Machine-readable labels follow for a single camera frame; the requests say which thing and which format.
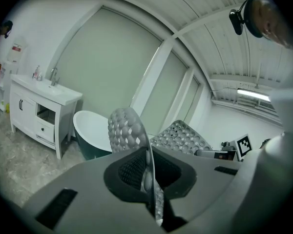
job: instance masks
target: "ceiling beam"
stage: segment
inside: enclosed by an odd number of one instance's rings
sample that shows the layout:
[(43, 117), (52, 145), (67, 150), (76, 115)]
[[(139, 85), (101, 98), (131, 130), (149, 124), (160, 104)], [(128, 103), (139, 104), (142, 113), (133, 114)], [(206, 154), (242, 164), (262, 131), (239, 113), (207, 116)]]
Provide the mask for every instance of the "ceiling beam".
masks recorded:
[(239, 105), (239, 104), (236, 104), (236, 103), (223, 101), (223, 100), (214, 100), (214, 99), (212, 99), (211, 101), (213, 103), (215, 103), (216, 105), (225, 106), (227, 108), (232, 108), (232, 109), (235, 109), (235, 110), (243, 110), (245, 112), (249, 112), (249, 113), (256, 114), (256, 115), (259, 115), (261, 117), (267, 118), (269, 120), (272, 120), (272, 121), (282, 125), (279, 117), (276, 117), (274, 115), (271, 115), (271, 114), (263, 112), (263, 111), (260, 111), (258, 109), (254, 109), (252, 107), (243, 106), (243, 105)]
[(241, 4), (231, 5), (219, 10), (215, 10), (211, 13), (208, 13), (184, 26), (181, 30), (175, 33), (172, 37), (177, 38), (182, 36), (183, 34), (196, 29), (197, 27), (202, 26), (203, 24), (209, 23), (210, 21), (214, 21), (220, 18), (229, 17), (230, 10), (236, 9), (238, 10), (241, 7)]
[(266, 80), (259, 78), (256, 82), (256, 77), (249, 76), (236, 76), (236, 75), (211, 75), (211, 81), (220, 81), (220, 82), (235, 82), (237, 84), (247, 84), (251, 86), (258, 85), (259, 87), (274, 89), (280, 86), (280, 82), (273, 80)]

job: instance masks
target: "drawer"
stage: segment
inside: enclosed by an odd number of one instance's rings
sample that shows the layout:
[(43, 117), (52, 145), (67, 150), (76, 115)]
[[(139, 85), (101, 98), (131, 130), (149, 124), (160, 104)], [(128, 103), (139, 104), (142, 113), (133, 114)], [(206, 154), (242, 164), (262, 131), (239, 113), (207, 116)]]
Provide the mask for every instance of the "drawer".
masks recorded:
[(36, 116), (35, 134), (50, 142), (54, 142), (54, 125)]

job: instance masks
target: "sink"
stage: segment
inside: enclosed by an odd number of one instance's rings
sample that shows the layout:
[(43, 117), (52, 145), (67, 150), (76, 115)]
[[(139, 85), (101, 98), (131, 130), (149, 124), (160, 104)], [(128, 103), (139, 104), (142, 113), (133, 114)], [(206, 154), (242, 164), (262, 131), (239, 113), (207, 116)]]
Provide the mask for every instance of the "sink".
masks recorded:
[(40, 90), (45, 90), (45, 92), (51, 93), (53, 95), (60, 95), (62, 91), (57, 87), (47, 85), (45, 82), (37, 82), (37, 88)]
[(11, 75), (11, 79), (19, 85), (61, 105), (68, 105), (82, 98), (82, 94), (57, 84), (51, 86), (50, 80), (37, 81), (28, 76)]

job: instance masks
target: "cabinet door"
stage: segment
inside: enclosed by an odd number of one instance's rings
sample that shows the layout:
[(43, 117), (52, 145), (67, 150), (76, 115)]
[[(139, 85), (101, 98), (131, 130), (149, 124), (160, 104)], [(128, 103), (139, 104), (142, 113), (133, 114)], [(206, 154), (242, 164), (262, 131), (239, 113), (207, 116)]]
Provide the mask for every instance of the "cabinet door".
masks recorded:
[(34, 134), (36, 102), (15, 92), (11, 94), (10, 101), (11, 117), (17, 127)]
[(15, 123), (20, 127), (22, 123), (22, 111), (21, 111), (21, 95), (13, 92), (10, 97), (10, 115)]
[(36, 103), (26, 97), (21, 98), (21, 122), (24, 129), (34, 133), (34, 119), (36, 116)]

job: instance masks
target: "ceiling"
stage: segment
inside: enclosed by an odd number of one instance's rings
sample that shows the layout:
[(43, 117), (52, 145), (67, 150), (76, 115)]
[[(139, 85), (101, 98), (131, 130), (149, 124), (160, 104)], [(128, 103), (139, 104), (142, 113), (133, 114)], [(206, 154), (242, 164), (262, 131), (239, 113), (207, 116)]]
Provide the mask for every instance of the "ceiling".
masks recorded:
[(269, 94), (293, 69), (293, 50), (257, 39), (246, 29), (235, 34), (228, 14), (244, 0), (131, 1), (169, 24), (202, 68), (214, 100), (236, 102), (237, 88)]

